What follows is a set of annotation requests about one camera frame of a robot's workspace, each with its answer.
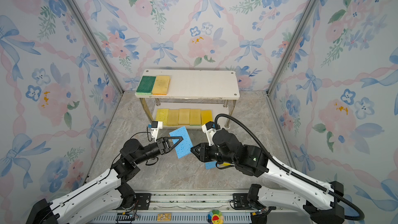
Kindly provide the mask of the green scouring sponge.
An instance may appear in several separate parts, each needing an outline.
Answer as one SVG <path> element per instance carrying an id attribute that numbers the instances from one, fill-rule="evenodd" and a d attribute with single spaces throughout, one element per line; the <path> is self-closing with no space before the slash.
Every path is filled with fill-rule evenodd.
<path id="1" fill-rule="evenodd" d="M 152 95 L 152 89 L 155 83 L 155 76 L 143 76 L 136 89 L 137 95 Z"/>

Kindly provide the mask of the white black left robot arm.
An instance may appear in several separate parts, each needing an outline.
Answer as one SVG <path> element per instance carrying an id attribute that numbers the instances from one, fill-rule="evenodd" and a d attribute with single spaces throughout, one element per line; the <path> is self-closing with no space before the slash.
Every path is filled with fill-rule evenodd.
<path id="1" fill-rule="evenodd" d="M 163 137 L 147 146 L 137 139 L 129 139 L 120 150 L 117 160 L 100 176 L 65 196 L 36 202 L 27 223 L 85 224 L 110 210 L 135 208 L 139 199 L 128 184 L 129 180 L 140 171 L 140 163 L 174 150 L 177 144 L 173 140 L 181 143 L 183 137 Z"/>

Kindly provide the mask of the bright yellow cellulose sponge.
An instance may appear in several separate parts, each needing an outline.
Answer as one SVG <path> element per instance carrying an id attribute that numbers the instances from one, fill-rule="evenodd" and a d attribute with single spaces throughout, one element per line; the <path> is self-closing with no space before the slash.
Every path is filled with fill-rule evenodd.
<path id="1" fill-rule="evenodd" d="M 169 109 L 166 108 L 157 109 L 155 121 L 163 122 L 164 125 L 167 125 L 168 115 L 169 115 Z"/>

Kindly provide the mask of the yellow green-backed sponge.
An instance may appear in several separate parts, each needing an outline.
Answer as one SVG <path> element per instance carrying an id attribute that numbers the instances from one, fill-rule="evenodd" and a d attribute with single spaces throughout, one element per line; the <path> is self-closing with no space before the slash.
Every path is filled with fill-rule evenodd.
<path id="1" fill-rule="evenodd" d="M 190 125 L 202 125 L 200 109 L 190 109 Z"/>

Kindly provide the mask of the blue sponge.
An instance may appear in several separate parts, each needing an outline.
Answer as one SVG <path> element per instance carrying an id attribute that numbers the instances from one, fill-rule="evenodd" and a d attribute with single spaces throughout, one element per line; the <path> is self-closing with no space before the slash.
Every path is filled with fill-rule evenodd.
<path id="1" fill-rule="evenodd" d="M 181 127 L 179 129 L 176 129 L 170 132 L 169 135 L 170 137 L 181 136 L 183 138 L 182 142 L 180 142 L 175 148 L 178 159 L 181 159 L 191 154 L 191 148 L 193 147 L 193 144 L 186 127 Z"/>
<path id="2" fill-rule="evenodd" d="M 206 162 L 205 163 L 205 169 L 206 170 L 210 170 L 210 169 L 213 169 L 213 168 L 216 168 L 216 167 L 217 167 L 217 163 L 215 161 Z"/>

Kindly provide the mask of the yellow orange-backed sponge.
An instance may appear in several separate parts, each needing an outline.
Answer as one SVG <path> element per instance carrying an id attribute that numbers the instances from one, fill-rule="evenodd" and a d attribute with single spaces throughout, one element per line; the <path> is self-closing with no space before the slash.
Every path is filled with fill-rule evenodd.
<path id="1" fill-rule="evenodd" d="M 190 124 L 190 109 L 183 108 L 179 110 L 178 124 L 179 125 Z"/>

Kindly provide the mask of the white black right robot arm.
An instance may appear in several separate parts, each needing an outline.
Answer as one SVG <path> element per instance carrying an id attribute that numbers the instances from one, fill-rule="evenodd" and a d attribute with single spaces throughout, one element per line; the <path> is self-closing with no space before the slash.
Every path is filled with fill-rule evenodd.
<path id="1" fill-rule="evenodd" d="M 258 211 L 264 209 L 265 214 L 277 208 L 290 209 L 309 216 L 316 224 L 342 224 L 345 221 L 344 208 L 337 197 L 329 194 L 334 187 L 341 188 L 340 183 L 321 183 L 321 188 L 317 188 L 315 179 L 295 177 L 296 170 L 290 167 L 283 170 L 260 147 L 242 144 L 225 129 L 209 129 L 205 133 L 208 141 L 190 149 L 201 162 L 228 163 L 244 175 L 269 179 L 285 188 L 272 190 L 252 184 L 247 193 L 248 207 Z"/>

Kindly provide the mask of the pale yellow sponge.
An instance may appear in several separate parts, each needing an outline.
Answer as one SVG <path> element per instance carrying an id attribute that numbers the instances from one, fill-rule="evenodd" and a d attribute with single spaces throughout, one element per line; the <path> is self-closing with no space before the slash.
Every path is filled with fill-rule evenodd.
<path id="1" fill-rule="evenodd" d="M 157 76 L 152 88 L 154 95 L 167 95 L 171 78 L 167 75 Z"/>
<path id="2" fill-rule="evenodd" d="M 167 126 L 179 125 L 179 110 L 169 110 L 167 115 Z"/>

